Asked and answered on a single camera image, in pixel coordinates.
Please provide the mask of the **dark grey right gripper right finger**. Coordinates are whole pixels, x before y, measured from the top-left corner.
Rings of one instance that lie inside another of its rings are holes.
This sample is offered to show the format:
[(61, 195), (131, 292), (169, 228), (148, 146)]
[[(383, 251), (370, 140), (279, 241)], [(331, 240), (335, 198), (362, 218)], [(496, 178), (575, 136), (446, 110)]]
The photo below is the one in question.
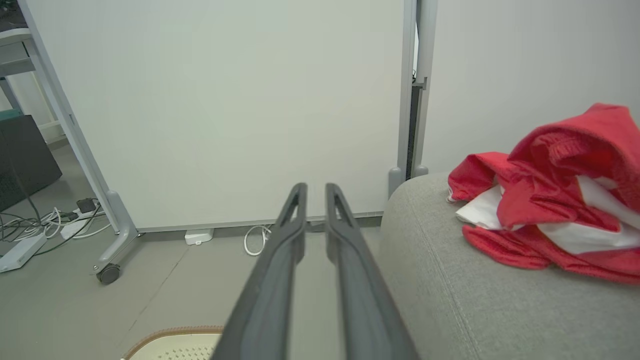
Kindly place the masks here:
[(326, 185), (326, 253), (336, 268), (346, 360), (418, 360), (419, 354), (348, 201)]

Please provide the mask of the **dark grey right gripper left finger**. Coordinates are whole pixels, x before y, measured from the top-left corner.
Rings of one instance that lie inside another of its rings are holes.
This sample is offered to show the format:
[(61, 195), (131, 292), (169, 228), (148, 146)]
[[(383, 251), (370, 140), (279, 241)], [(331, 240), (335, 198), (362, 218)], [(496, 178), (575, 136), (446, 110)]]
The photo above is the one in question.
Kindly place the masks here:
[(306, 247), (307, 185), (295, 184), (238, 297), (213, 360), (288, 357), (295, 271)]

